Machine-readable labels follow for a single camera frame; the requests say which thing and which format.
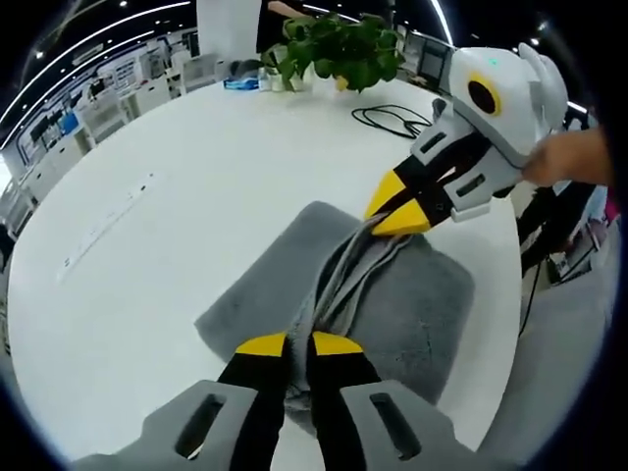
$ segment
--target green potted plant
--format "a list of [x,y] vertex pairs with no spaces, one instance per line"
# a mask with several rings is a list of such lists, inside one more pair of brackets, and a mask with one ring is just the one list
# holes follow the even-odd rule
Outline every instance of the green potted plant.
[[311,65],[321,79],[333,77],[338,89],[361,92],[380,80],[394,79],[403,63],[396,49],[400,35],[374,15],[365,14],[356,24],[336,14],[286,20],[284,36],[288,44],[271,47],[262,62],[270,74],[281,74],[289,91],[294,91],[291,79],[303,79]]

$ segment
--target ceiling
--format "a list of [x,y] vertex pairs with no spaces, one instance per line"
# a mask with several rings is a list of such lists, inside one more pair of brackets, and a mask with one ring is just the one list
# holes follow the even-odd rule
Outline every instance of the ceiling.
[[[0,116],[35,76],[48,67],[66,50],[96,31],[142,12],[180,3],[182,0],[128,0],[122,7],[121,0],[22,0],[12,3],[14,17],[20,19],[19,26],[5,21],[2,33],[4,45],[3,67],[0,68]],[[143,15],[112,27],[86,41],[84,46],[97,44],[115,45],[139,34],[154,30],[164,34],[169,30],[196,26],[196,0],[188,5],[168,8]],[[453,43],[456,46],[494,46],[512,48],[520,41],[529,42],[538,37],[537,30],[542,18],[532,6],[534,2],[503,0],[304,0],[321,8],[341,11],[357,17],[362,12],[383,14],[390,3],[395,3],[396,17],[408,21],[409,26],[432,36],[446,39],[434,3],[442,6]],[[542,42],[541,52],[552,55]],[[37,59],[36,52],[43,52]],[[74,54],[68,54],[49,67],[20,99],[14,103],[0,124],[0,137],[21,118],[29,104],[61,78],[63,69],[73,67]],[[558,65],[565,73],[566,64]],[[572,99],[582,94],[581,88],[570,77],[567,78]]]

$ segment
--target round white table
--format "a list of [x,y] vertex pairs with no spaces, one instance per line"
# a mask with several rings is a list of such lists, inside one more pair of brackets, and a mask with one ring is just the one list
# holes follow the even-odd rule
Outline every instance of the round white table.
[[[212,85],[130,123],[50,192],[20,237],[9,332],[24,400],[69,459],[115,452],[142,420],[225,363],[194,321],[314,200],[361,217],[411,144],[353,120],[394,103],[432,116],[434,95],[397,81],[338,94]],[[85,233],[126,191],[155,184],[60,276]],[[509,200],[428,234],[476,283],[439,408],[477,449],[501,401],[519,327],[520,264]],[[323,469],[317,443],[287,421],[274,469]]]

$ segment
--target gray towel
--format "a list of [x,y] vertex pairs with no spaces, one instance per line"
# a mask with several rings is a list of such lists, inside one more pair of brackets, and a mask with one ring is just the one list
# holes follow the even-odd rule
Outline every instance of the gray towel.
[[199,334],[229,361],[246,340],[288,331],[288,408],[308,408],[305,348],[313,329],[357,341],[383,380],[398,380],[435,404],[473,281],[421,235],[371,236],[376,223],[310,204],[196,321]]

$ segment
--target human hand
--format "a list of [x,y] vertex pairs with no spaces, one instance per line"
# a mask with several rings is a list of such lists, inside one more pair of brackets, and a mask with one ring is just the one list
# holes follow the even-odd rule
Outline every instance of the human hand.
[[532,151],[523,178],[539,186],[562,180],[613,185],[612,162],[601,128],[552,134]]
[[539,142],[532,151],[530,162],[523,169],[523,178],[538,186],[552,186],[569,180],[577,153],[570,132],[552,134]]

